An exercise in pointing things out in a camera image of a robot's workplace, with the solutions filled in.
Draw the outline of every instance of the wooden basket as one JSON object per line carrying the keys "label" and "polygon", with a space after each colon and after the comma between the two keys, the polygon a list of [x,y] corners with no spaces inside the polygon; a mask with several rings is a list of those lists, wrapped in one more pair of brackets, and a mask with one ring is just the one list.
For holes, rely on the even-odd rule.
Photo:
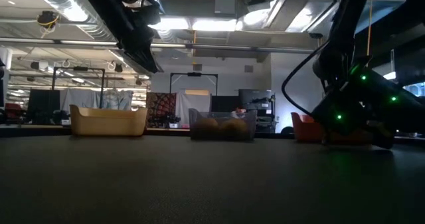
{"label": "wooden basket", "polygon": [[80,108],[70,105],[71,130],[77,136],[141,136],[146,108],[137,111]]}

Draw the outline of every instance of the lamp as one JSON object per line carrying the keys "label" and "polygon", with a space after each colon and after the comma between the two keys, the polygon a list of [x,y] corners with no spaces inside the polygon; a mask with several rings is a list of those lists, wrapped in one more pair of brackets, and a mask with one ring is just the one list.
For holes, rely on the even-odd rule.
{"label": "lamp", "polygon": [[161,22],[159,22],[156,25],[148,25],[148,27],[151,27],[152,29],[160,30],[160,31],[167,31],[171,29],[188,29],[189,23],[187,22],[186,18],[170,18],[170,17],[163,17],[161,18]]}

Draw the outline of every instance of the black table surface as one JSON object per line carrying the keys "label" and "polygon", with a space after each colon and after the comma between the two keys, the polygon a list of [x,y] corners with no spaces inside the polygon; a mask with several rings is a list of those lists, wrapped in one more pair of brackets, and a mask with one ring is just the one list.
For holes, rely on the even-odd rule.
{"label": "black table surface", "polygon": [[0,223],[423,223],[425,150],[0,139]]}

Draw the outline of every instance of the brown ball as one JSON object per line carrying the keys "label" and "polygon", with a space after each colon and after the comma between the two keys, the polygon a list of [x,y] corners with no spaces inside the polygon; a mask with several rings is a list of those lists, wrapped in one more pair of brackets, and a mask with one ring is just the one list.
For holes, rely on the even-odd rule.
{"label": "brown ball", "polygon": [[239,118],[233,118],[223,122],[220,126],[220,133],[223,138],[229,140],[249,139],[249,129],[246,122]]}
{"label": "brown ball", "polygon": [[218,122],[214,118],[202,118],[191,127],[192,138],[212,138],[218,132]]}

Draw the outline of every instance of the wall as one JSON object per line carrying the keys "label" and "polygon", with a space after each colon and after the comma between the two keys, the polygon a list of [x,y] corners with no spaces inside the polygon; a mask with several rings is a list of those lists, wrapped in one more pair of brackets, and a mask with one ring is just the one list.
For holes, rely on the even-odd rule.
{"label": "wall", "polygon": [[[271,89],[276,93],[276,117],[279,124],[276,132],[286,126],[292,126],[291,112],[301,113],[291,105],[282,93],[282,83],[288,74],[307,55],[274,53],[269,55],[263,63],[257,63],[251,58],[197,58],[197,63],[203,64],[203,73],[218,74],[218,95],[238,95],[240,88]],[[290,81],[287,86],[288,94],[302,107],[312,111],[321,101],[323,96],[320,80],[312,71],[312,60],[307,63]],[[192,60],[180,58],[172,60],[158,58],[157,62],[163,67],[164,73],[152,76],[152,92],[169,91],[170,72],[192,72]],[[244,65],[254,65],[253,73],[244,73]],[[207,89],[215,94],[215,86],[206,77],[182,76],[173,85],[172,92],[182,89]]]}
{"label": "wall", "polygon": [[[303,114],[286,100],[282,93],[282,83],[306,57],[307,55],[301,54],[272,54],[272,91],[276,93],[276,119],[279,122],[276,132],[282,131],[286,126],[292,126],[291,112]],[[311,67],[313,62],[314,59],[308,62],[286,86],[288,95],[307,111],[312,111],[323,96],[320,80],[314,75]]]}
{"label": "wall", "polygon": [[[193,72],[191,58],[179,58],[173,60],[170,58],[157,58],[157,62],[164,69],[164,73],[152,75],[152,92],[169,92],[169,77],[171,72]],[[238,89],[252,88],[264,89],[266,85],[263,79],[263,64],[257,63],[254,58],[209,58],[197,57],[197,63],[203,65],[202,73],[218,74],[218,95],[233,96],[238,95]],[[253,73],[245,73],[244,66],[253,65]],[[206,89],[211,94],[215,94],[215,77],[188,77],[182,75],[173,76],[172,92],[178,92],[184,89]]]}

